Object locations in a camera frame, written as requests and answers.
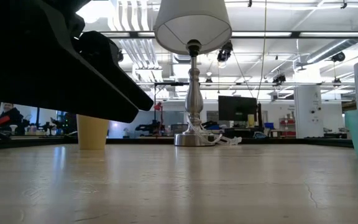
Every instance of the ceiling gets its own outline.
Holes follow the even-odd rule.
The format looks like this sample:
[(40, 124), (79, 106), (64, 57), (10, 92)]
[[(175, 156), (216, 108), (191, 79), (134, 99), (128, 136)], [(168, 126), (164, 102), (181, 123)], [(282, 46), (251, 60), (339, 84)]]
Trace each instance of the ceiling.
[[(114, 26), (109, 26), (109, 21), (114, 17), (114, 8), (112, 8), (111, 1), (91, 1), (85, 6), (79, 15), (84, 17), (86, 23), (85, 31), (98, 30), (98, 31), (114, 31)], [(131, 1), (127, 2), (128, 7), (128, 21), (131, 21)], [(140, 14), (140, 1), (137, 2)], [(160, 1), (147, 1), (147, 22), (148, 26), (152, 27), (157, 17)], [(264, 30), (265, 9), (264, 1), (253, 1), (252, 7), (247, 7), (248, 1), (226, 1), (227, 13), (235, 31), (249, 31), (249, 30)], [(347, 1), (347, 7), (340, 9), (343, 1), (325, 1), (325, 0), (268, 0), (267, 1), (267, 30), (325, 30), (325, 31), (358, 31), (358, 1)], [(119, 12), (122, 14), (122, 1), (119, 1)], [(131, 30), (136, 30), (134, 26), (130, 26)], [(188, 75), (187, 71), (190, 65), (177, 65), (176, 61), (172, 60), (172, 54), (167, 50), (161, 48), (155, 39), (152, 39), (155, 54), (157, 56), (158, 65), (161, 66), (162, 79), (164, 82), (183, 81), (186, 80)], [(333, 63), (321, 61), (314, 65), (307, 66), (306, 71), (297, 72), (296, 67), (292, 66), (292, 62), (286, 60), (297, 59), (297, 55), (308, 55), (319, 50), (320, 48), (335, 41), (334, 39), (232, 39), (234, 47), (234, 54), (227, 61), (226, 66), (218, 68), (216, 60), (217, 51), (211, 52), (208, 55), (200, 55), (198, 57), (198, 68), (201, 72), (200, 81), (205, 81), (207, 72), (211, 72), (214, 84), (217, 82), (243, 82), (243, 77), (247, 82), (271, 82), (272, 77), (277, 75), (277, 71), (273, 71), (281, 65), (281, 72), (285, 74), (287, 82), (302, 82), (301, 79), (307, 79), (308, 76), (312, 77), (312, 72), (320, 72), (321, 78), (315, 82), (328, 82), (331, 83), (335, 74), (340, 76), (342, 74), (352, 73), (353, 65), (358, 62), (358, 44), (349, 47), (343, 52), (346, 55), (344, 62), (336, 64), (333, 69)], [(114, 39), (114, 42), (122, 48), (121, 42)], [(142, 49), (138, 40), (134, 41)], [(133, 61), (125, 49), (124, 60), (120, 62), (121, 68), (133, 78)], [(354, 80), (350, 77), (345, 82), (352, 83)], [(187, 86), (181, 87), (164, 87), (160, 88), (157, 98), (169, 99), (183, 99), (186, 93)], [(220, 91), (221, 95), (232, 95), (235, 90), (233, 86), (209, 86), (213, 90), (203, 90), (203, 97), (215, 99), (218, 97), (216, 88), (223, 89)], [(237, 91), (236, 95), (240, 94), (248, 96), (250, 91), (243, 86), (243, 92)], [(149, 91), (150, 95), (154, 94), (153, 89), (144, 87), (145, 91)], [(271, 97), (270, 95), (278, 91), (277, 88), (270, 87), (270, 90), (263, 90), (261, 97)], [(252, 91), (257, 91), (257, 88), (252, 87)], [(292, 92), (292, 87), (285, 90), (289, 93)], [(342, 91), (335, 91), (335, 93), (351, 93), (354, 87), (345, 88)]]

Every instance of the table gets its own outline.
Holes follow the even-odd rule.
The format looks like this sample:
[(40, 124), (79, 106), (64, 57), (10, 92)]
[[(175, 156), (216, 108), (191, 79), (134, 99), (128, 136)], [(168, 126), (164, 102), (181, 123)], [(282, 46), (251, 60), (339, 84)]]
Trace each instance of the table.
[(0, 223), (358, 223), (354, 150), (0, 149)]

